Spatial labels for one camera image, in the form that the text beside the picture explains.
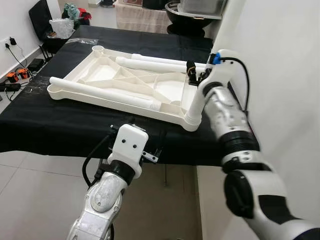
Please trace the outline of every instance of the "black chair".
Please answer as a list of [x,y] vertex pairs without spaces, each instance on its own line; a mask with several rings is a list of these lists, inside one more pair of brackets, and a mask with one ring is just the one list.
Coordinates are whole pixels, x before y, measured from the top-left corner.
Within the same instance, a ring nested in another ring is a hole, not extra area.
[[52,20],[47,0],[38,1],[30,10],[31,19],[35,34],[43,42],[42,48],[51,54],[57,51],[68,41],[68,39],[48,38],[48,34],[53,32],[49,20]]

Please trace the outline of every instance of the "orange battery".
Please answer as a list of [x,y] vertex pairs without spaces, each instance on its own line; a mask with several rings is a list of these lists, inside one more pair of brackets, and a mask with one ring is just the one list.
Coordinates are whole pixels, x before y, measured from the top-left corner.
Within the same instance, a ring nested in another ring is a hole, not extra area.
[[14,71],[9,72],[9,73],[6,75],[6,77],[8,78],[8,80],[10,81],[10,83],[16,83],[16,82],[19,80],[17,74],[16,74]]
[[30,77],[28,70],[26,68],[20,68],[18,70],[18,74],[21,76],[22,79],[27,79]]

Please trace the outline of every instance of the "blue connector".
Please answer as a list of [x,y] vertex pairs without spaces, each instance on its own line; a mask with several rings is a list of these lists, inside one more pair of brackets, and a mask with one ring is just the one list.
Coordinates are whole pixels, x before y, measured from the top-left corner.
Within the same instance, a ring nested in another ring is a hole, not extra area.
[[213,64],[213,65],[221,64],[220,58],[221,58],[220,53],[217,52],[216,55],[215,55],[215,57],[214,57],[214,59],[213,59],[212,64]]

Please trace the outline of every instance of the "black tablecloth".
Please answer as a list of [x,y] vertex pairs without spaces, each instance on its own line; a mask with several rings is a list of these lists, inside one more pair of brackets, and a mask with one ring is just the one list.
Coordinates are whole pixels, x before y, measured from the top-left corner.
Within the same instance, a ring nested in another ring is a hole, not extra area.
[[[212,40],[177,35],[81,26],[71,38],[98,39],[107,49],[145,56],[205,63]],[[149,135],[147,151],[154,151],[166,131],[160,163],[220,164],[220,152],[207,116],[195,132],[181,126],[70,99],[53,100],[47,92],[51,76],[64,78],[90,52],[92,45],[65,44],[38,76],[0,115],[0,151],[28,151],[52,156],[86,157],[107,134],[110,125],[134,123]],[[107,146],[95,157],[107,156]]]

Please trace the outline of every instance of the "power outlet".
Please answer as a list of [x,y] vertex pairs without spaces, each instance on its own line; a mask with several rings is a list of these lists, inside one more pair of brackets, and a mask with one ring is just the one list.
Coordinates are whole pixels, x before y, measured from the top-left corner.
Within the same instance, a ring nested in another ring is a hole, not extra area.
[[6,38],[4,38],[4,39],[2,39],[2,40],[0,41],[0,48],[6,49],[5,44],[9,44],[9,46],[11,46],[11,45],[10,45],[9,37],[6,37]]

